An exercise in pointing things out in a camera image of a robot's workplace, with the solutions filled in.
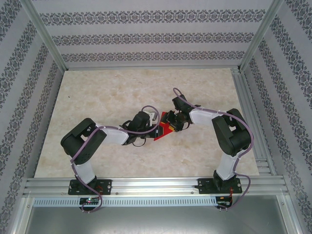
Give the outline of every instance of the marble floor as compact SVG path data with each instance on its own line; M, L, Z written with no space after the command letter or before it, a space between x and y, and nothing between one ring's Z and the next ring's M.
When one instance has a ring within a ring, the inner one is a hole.
M65 72L35 177L74 177L60 141L86 117L118 126L145 105L160 112L173 110L173 87L193 104L241 109L229 69ZM143 147L101 145L91 162L98 177L212 176L221 155L213 127L191 125L157 141L147 139ZM252 152L237 171L259 175Z

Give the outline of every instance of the patterned wallpaper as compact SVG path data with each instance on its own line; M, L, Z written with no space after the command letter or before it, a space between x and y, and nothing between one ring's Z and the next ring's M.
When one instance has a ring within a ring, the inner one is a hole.
M62 74L18 0L0 2L0 234L34 176Z
M239 65L272 0L34 0L69 68Z
M312 1L284 1L245 71L304 233L312 233L311 17Z

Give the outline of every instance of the black bracket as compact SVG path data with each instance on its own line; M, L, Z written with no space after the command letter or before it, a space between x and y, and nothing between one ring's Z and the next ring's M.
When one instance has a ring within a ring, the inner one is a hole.
M220 190L215 186L213 178L200 178L197 181L198 185L195 188L199 190L199 194L229 194L231 188L233 194L241 194L243 192L239 178L224 184Z
M111 179L94 179L88 186L101 195L110 195L112 190ZM82 185L79 180L72 179L69 183L68 195L96 195L94 192Z

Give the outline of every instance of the purple cable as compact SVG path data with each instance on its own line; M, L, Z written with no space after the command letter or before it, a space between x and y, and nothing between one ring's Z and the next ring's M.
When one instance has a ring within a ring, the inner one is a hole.
M173 91L174 91L175 95L176 95L179 99L181 99L183 102L189 104L190 106L192 106L192 107L194 107L194 108L196 108L196 109L202 110L202 111L207 111L207 112L214 113L214 114L221 114L221 115L225 115L225 116L229 116L229 117L231 117L231 118L234 118L234 119L236 119L238 122L240 122L241 124L243 124L244 127L247 129L247 131L248 131L248 133L249 133L249 135L250 135L250 138L251 138L250 146L249 146L249 148L248 148L246 151L244 151L242 154L240 154L240 155L237 157L237 160L236 160L236 162L235 162L235 164L234 164L234 166L233 166L233 171L234 171L234 174L235 174L235 175L237 175L237 176L243 176L243 177L246 177L246 178L248 179L247 188L246 188L246 190L244 191L244 193L242 194L242 196L237 200L237 202L236 202L235 204L233 204L231 207L226 208L225 206L219 205L220 207L223 207L223 208L226 209L226 210L232 209L233 207L235 207L235 206L242 200L242 198L245 196L245 194L246 194L247 191L249 190L249 187L250 187L250 184L251 184L251 179L250 179L250 177L249 177L248 175L238 174L238 173L236 172L236 167L237 167L237 165L238 165L238 162L239 162L240 158L241 158L243 155L245 155L246 153L248 153L248 152L252 149L252 147L254 146L254 135L253 135L253 133L252 133L250 127L249 127L244 121L242 121L240 118L238 118L238 117L236 117L236 116L234 116L234 115L231 115L231 114L229 114L229 113L226 113L226 112L215 111L215 110L210 110L210 109L205 109L205 108L201 108L201 107L195 106L195 105L189 103L187 100L185 100L185 99L183 99L182 97L180 97L180 95L181 95L182 93L181 93L181 91L180 91L179 89L173 88Z
M157 121L157 124L150 130L148 131L145 131L145 132L133 132L133 131L129 131L129 130L125 130L125 129L122 129L122 128L118 128L118 127L114 127L114 126L100 126L100 127L97 127L96 129L94 129L93 132L91 132L91 134L88 136L88 138L86 139L86 141L83 143L83 145L80 147L80 149L75 153L75 155L72 157L72 159L70 160L71 162L71 165L72 165L72 169L75 173L75 176L76 178L79 180L79 182L85 186L86 188L90 189L93 193L95 193L96 195L98 195L99 199L100 199L100 205L96 208L94 208L93 210L91 211L85 211L83 209L85 203L83 203L82 207L81 207L81 210L82 212L87 212L87 213L92 213L92 212L95 212L97 211L98 209L101 208L102 204L103 204L103 198L102 198L102 195L97 192L96 190L94 190L93 188L91 188L90 186L88 186L85 182L83 182L83 180L78 176L78 173L77 173L77 170L75 169L75 166L74 166L74 161L75 159L79 156L79 154L81 153L81 151L84 149L84 147L88 144L88 142L90 141L90 139L93 137L93 135L100 129L103 129L103 128L111 128L111 129L116 129L116 130L120 130L120 131L123 131L123 132L126 132L126 133L132 133L132 134L146 134L146 133L150 133L152 132L153 130L155 130L158 125L160 124L160 114L159 114L159 111L154 107L154 106L150 106L150 105L147 105L147 106L144 106L142 108L142 111L146 108L146 107L151 107L153 108L155 111L156 111L156 117L158 117L158 121Z

